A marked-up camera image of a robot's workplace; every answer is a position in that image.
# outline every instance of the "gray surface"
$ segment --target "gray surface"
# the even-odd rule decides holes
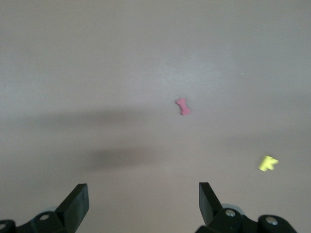
[[[252,219],[310,230],[310,1],[0,5],[0,219],[86,182],[78,233],[192,233],[208,181]]]

